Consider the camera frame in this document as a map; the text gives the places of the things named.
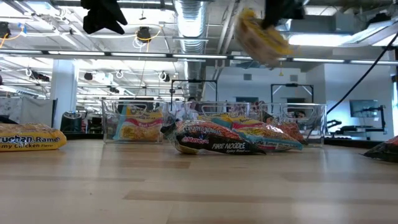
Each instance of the white pillar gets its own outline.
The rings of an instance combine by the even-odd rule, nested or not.
[[[61,128],[62,115],[76,110],[79,69],[73,60],[54,60],[51,79],[51,100],[57,100],[54,128]]]

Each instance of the monitor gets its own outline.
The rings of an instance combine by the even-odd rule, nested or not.
[[[377,100],[350,100],[349,109],[352,118],[377,118],[377,111],[363,111],[363,109],[377,108]]]

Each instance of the wooden tabletop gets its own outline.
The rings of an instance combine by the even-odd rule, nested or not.
[[[0,153],[0,224],[398,223],[398,164],[330,147],[189,156],[69,141]]]

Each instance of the silver ventilation duct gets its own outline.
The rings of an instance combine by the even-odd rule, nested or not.
[[[206,2],[193,0],[176,0],[175,10],[178,14],[177,25],[181,37],[203,37],[206,25]],[[181,50],[185,54],[203,54],[205,43],[200,40],[181,40]],[[184,62],[186,79],[202,79],[201,62]],[[190,96],[197,96],[202,85],[188,85]]]

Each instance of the clear plastic bin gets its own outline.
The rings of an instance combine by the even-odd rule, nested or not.
[[[185,119],[202,119],[216,116],[218,114],[228,114],[231,117],[246,116],[250,117],[250,103],[235,102],[186,102],[184,104]]]
[[[261,110],[261,121],[267,122],[268,114],[278,124],[297,123],[308,142],[305,147],[322,147],[326,132],[326,105],[313,103],[267,103]]]
[[[169,117],[163,101],[102,100],[104,142],[162,143]]]

